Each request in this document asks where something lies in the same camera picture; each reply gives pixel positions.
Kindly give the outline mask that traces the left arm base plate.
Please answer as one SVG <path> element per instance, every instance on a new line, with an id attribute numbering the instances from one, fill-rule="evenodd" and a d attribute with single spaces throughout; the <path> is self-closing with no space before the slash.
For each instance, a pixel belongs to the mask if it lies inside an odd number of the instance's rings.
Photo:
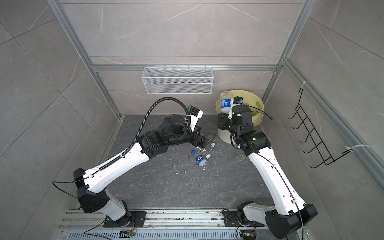
<path id="1" fill-rule="evenodd" d="M 103 227 L 104 228 L 142 228 L 146 219 L 147 212 L 133 211 L 130 216 L 123 216 L 121 219 L 113 221 L 110 217 L 106 216 Z"/>

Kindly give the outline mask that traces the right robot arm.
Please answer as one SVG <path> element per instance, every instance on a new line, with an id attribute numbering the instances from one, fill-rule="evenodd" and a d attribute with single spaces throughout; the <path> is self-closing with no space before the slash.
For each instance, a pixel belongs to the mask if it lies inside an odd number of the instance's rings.
<path id="1" fill-rule="evenodd" d="M 273 206 L 246 202 L 238 206 L 238 216 L 247 225 L 266 225 L 279 240 L 303 229 L 318 211 L 306 204 L 282 170 L 266 135 L 254 129 L 248 106 L 233 104 L 228 114 L 219 114 L 219 130 L 230 133 L 231 145 L 242 150 L 263 178 L 274 201 Z"/>

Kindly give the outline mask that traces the clear crushed bottle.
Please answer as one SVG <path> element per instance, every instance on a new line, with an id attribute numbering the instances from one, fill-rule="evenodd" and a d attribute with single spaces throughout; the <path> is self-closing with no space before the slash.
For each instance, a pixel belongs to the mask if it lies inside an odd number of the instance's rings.
<path id="1" fill-rule="evenodd" d="M 208 147 L 217 135 L 215 133 L 207 132 L 205 148 Z"/>

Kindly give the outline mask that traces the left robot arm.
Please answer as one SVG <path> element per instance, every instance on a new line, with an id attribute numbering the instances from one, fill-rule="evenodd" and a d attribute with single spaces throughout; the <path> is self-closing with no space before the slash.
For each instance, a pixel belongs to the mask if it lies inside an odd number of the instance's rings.
<path id="1" fill-rule="evenodd" d="M 131 216 L 126 204 L 116 199 L 106 189 L 114 180 L 134 167 L 167 152 L 170 146 L 190 143 L 195 147 L 207 146 L 206 135 L 201 135 L 197 125 L 203 111 L 186 118 L 172 114 L 164 118 L 160 127 L 134 140 L 128 147 L 108 161 L 88 170 L 74 171 L 77 198 L 85 213 L 101 212 L 112 221 Z"/>

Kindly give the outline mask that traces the Pepsi blue label bottle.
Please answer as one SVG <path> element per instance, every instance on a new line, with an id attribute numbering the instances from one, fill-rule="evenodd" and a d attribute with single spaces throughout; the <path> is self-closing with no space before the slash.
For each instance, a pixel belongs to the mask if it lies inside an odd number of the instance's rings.
<path id="1" fill-rule="evenodd" d="M 191 154 L 195 158 L 195 162 L 200 169 L 204 171 L 209 166 L 208 159 L 211 157 L 210 154 L 206 154 L 205 156 L 198 155 L 196 150 L 192 150 Z"/>

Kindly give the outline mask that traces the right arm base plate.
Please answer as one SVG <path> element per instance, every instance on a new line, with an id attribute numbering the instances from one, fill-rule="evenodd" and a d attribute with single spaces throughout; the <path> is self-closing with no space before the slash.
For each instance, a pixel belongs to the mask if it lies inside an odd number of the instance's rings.
<path id="1" fill-rule="evenodd" d="M 224 209 L 222 210 L 222 215 L 224 217 L 224 222 L 226 227 L 239 227 L 241 224 L 244 226 L 256 226 L 256 227 L 264 227 L 264 224 L 261 224 L 259 222 L 253 222 L 248 220 L 242 211 L 240 210 L 228 210 Z"/>

